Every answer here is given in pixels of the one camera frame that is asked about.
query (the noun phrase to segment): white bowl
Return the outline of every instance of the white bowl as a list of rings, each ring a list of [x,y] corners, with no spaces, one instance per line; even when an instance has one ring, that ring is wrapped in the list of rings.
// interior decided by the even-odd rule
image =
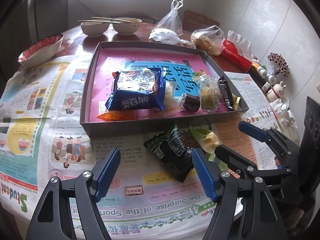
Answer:
[[[18,63],[24,67],[35,67],[52,59],[60,49],[62,39],[62,34],[56,34],[39,40],[20,54]]]
[[[110,23],[82,22],[81,29],[90,38],[99,37],[109,28]]]
[[[138,31],[142,20],[136,19],[136,18],[116,18],[118,20],[125,20],[129,21],[131,23],[120,23],[120,24],[112,24],[114,30],[119,34],[123,36],[129,36],[134,34],[136,31]]]

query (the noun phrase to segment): gray cardboard box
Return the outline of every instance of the gray cardboard box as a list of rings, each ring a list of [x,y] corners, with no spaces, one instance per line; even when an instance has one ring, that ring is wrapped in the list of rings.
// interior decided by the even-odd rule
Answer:
[[[237,111],[230,111],[225,113],[215,114],[201,114],[201,115],[189,115],[181,117],[167,117],[157,119],[143,119],[132,121],[114,121],[114,122],[89,122],[90,106],[92,87],[94,82],[94,75],[96,72],[96,66],[98,62],[100,49],[114,49],[114,50],[130,50],[130,51],[150,51],[150,52],[163,52],[173,54],[193,54],[200,55],[205,65],[209,70],[214,70],[220,77],[224,75],[228,80],[231,88],[231,92],[240,97],[240,93],[225,75],[221,68],[215,63],[215,61],[205,52],[190,49],[182,46],[169,45],[163,43],[154,42],[139,42],[139,41],[113,41],[113,42],[100,42],[92,56],[90,66],[87,73],[87,78],[84,83],[83,99],[81,104],[80,124],[90,138],[99,137],[116,137],[130,134],[139,134],[152,131],[164,131],[167,130],[173,123],[176,123],[179,128],[192,126],[200,126],[211,123],[227,122],[231,119],[240,117],[247,110],[249,110],[246,102],[241,98]]]

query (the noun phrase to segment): newspaper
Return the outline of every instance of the newspaper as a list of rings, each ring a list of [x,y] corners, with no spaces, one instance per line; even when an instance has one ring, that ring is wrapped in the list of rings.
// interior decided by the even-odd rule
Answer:
[[[206,230],[215,203],[206,197],[193,170],[177,182],[143,142],[155,133],[90,140],[79,124],[84,79],[91,55],[60,57],[17,72],[0,100],[0,200],[30,221],[49,178],[77,177],[103,159],[111,147],[121,163],[105,198],[97,205],[113,239],[183,239]],[[249,106],[242,117],[269,128],[274,116],[249,75],[227,73]],[[276,168],[263,144],[240,133],[238,121],[207,124],[220,141],[250,158],[260,169]],[[196,147],[189,129],[180,131]],[[75,199],[70,200],[78,238],[84,239]],[[238,201],[236,214],[242,210]]]

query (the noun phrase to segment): red package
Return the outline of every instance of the red package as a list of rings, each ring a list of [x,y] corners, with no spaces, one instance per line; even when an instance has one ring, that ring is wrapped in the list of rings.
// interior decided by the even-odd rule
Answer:
[[[223,46],[225,48],[223,49],[221,55],[223,55],[230,62],[235,63],[238,69],[240,69],[244,73],[247,73],[247,71],[251,67],[252,62],[242,57],[239,54],[239,50],[237,49],[236,45],[234,45],[231,41],[224,40]]]

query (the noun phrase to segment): blue snack package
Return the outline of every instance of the blue snack package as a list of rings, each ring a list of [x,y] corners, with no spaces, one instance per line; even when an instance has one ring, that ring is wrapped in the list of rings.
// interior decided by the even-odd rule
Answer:
[[[150,109],[164,110],[165,68],[141,68],[115,72],[113,92],[106,108],[109,111]]]

